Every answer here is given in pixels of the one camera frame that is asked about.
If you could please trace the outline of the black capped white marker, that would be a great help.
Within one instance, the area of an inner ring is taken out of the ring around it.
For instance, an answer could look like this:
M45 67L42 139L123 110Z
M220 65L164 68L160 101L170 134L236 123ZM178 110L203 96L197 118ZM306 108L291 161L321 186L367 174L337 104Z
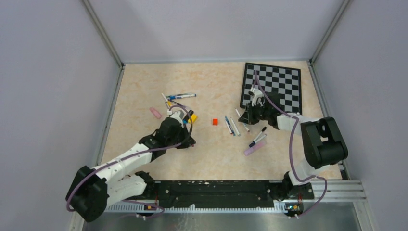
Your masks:
M267 127L263 127L262 130L257 134L257 136L253 139L253 142L256 142L260 138L260 136L264 133Z

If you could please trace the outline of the pink eraser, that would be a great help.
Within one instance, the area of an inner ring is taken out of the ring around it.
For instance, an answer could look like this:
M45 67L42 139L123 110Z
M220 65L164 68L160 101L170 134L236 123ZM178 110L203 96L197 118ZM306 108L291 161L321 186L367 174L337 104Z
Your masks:
M155 118L157 118L157 119L162 118L162 114L157 109L155 109L154 107L150 107L149 110L155 116Z

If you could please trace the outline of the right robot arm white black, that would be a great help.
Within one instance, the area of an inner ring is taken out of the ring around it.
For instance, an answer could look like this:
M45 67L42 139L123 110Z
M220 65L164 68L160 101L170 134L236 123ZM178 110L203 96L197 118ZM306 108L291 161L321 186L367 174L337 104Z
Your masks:
M291 170L285 174L285 183L282 185L282 192L288 198L299 195L302 191L301 185L317 177L326 166L335 165L348 157L348 148L333 117L307 118L301 114L285 112L264 99L255 106L248 103L238 121L248 125L267 121L273 128L291 133ZM298 165L293 163L292 144L295 135L302 138L305 156Z

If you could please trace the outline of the blue teal pen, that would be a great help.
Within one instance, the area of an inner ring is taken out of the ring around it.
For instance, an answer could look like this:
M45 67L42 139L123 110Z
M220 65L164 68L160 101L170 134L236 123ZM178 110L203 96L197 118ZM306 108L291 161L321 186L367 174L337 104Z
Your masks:
M227 116L225 116L225 122L226 122L227 128L229 129L230 134L235 136L235 132L234 132L234 130L233 130L232 126L231 126L231 123L229 122Z

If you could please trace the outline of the pink highlighter pen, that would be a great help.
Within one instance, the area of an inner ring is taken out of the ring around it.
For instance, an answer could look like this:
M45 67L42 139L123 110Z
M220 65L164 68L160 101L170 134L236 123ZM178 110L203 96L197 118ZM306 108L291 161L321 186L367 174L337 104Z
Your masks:
M249 149L247 149L244 152L245 156L249 156L252 153L254 153L255 151L259 150L260 148L264 147L266 145L266 143L264 141L260 141L258 143L256 143L255 145L253 145L252 147L250 147Z

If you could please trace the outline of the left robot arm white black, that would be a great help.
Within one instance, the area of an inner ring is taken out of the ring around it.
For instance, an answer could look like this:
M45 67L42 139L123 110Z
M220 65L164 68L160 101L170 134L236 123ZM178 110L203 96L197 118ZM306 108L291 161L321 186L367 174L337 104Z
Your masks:
M130 172L164 155L168 149L185 149L195 145L187 127L175 118L166 118L152 134L141 138L120 156L98 166L81 167L66 195L66 209L77 212L86 222L96 220L107 207L140 196L152 197L153 184L144 175Z

